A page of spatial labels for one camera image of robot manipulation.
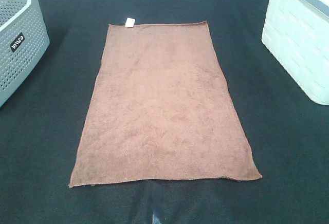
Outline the brown towel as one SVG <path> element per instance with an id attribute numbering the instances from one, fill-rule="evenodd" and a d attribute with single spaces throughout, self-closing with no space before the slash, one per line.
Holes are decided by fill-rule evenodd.
<path id="1" fill-rule="evenodd" d="M 109 25 L 69 187 L 261 177 L 208 23 Z"/>

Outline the grey perforated plastic basket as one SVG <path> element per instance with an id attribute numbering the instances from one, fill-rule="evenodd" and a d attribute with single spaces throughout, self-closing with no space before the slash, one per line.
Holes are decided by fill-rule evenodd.
<path id="1" fill-rule="evenodd" d="M 1 0 L 1 104 L 24 82 L 48 46 L 38 0 Z"/>

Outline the white plastic storage box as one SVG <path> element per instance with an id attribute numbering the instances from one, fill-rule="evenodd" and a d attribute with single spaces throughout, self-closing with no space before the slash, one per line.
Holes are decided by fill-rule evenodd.
<path id="1" fill-rule="evenodd" d="M 269 0 L 261 41 L 312 101 L 328 105 L 328 0 Z"/>

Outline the black table mat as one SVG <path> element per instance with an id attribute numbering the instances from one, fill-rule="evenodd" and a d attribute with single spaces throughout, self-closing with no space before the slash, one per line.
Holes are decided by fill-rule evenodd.
<path id="1" fill-rule="evenodd" d="M 1 223 L 328 223 L 328 107 L 261 43 L 268 0 L 39 0 L 50 45 L 1 107 Z M 257 181 L 69 188 L 109 24 L 207 21 Z"/>

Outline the grey tape strip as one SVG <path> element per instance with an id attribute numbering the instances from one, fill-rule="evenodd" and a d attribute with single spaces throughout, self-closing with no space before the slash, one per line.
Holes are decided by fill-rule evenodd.
<path id="1" fill-rule="evenodd" d="M 161 208 L 154 206 L 152 212 L 152 224 L 162 224 Z"/>

